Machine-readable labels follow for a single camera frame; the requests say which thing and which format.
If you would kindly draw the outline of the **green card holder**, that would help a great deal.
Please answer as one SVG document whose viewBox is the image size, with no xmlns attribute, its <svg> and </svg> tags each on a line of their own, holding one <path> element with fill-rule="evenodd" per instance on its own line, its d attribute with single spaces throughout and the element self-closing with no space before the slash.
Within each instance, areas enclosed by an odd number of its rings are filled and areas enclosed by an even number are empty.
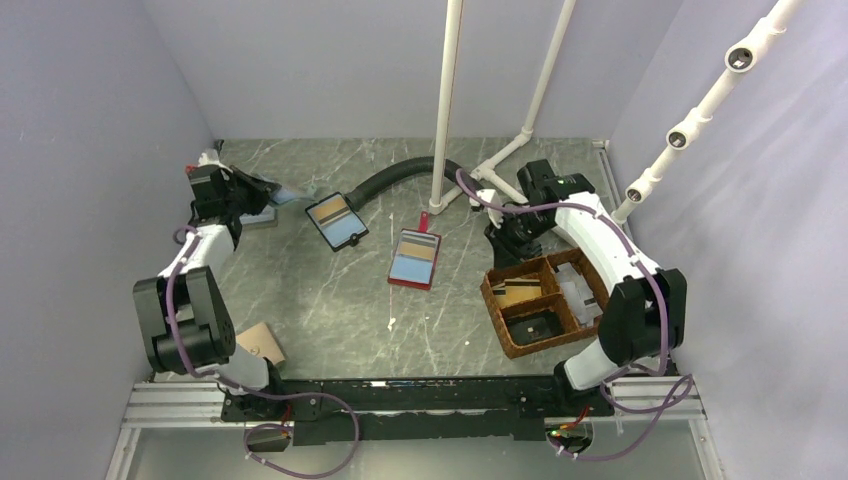
<svg viewBox="0 0 848 480">
<path fill-rule="evenodd" d="M 280 207 L 297 201 L 314 202 L 316 193 L 315 184 L 309 184 L 304 188 L 282 185 L 271 194 L 269 204 Z"/>
</svg>

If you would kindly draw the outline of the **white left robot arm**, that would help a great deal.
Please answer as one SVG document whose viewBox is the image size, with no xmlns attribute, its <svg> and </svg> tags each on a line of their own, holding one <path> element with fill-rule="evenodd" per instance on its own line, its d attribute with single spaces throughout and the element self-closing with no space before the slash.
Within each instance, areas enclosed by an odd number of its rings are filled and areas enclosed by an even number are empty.
<svg viewBox="0 0 848 480">
<path fill-rule="evenodd" d="M 132 289 L 146 357 L 156 373 L 211 378 L 264 420 L 279 417 L 286 390 L 272 363 L 237 342 L 216 276 L 239 245 L 244 215 L 257 215 L 280 186 L 219 164 L 185 170 L 193 193 L 188 223 L 174 234 L 181 248 L 157 276 Z"/>
</svg>

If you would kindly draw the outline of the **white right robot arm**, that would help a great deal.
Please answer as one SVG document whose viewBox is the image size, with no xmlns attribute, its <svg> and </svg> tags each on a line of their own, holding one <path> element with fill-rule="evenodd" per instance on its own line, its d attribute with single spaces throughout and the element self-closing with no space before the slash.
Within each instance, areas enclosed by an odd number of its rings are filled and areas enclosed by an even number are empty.
<svg viewBox="0 0 848 480">
<path fill-rule="evenodd" d="M 582 174 L 557 175 L 546 160 L 527 163 L 517 179 L 524 203 L 497 207 L 501 217 L 485 230 L 498 270 L 541 257 L 538 239 L 553 229 L 584 254 L 608 294 L 597 338 L 560 362 L 564 377 L 551 388 L 557 411 L 574 415 L 590 399 L 590 388 L 626 367 L 643 369 L 656 357 L 664 374 L 669 353 L 684 340 L 687 282 L 645 255 L 612 220 L 594 186 Z"/>
</svg>

